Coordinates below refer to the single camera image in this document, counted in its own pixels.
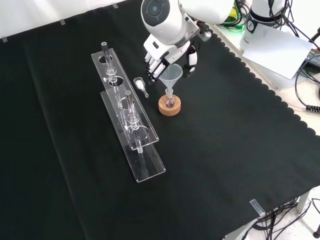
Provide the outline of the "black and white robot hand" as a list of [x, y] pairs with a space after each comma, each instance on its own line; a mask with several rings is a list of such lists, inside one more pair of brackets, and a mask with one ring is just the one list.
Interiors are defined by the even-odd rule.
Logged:
[[186, 64], [182, 67], [183, 74], [188, 77], [196, 69], [197, 50], [190, 41], [177, 47], [163, 44], [151, 34], [144, 42], [143, 47], [146, 50], [144, 57], [146, 74], [152, 82], [159, 80], [164, 71], [183, 56], [186, 57]]

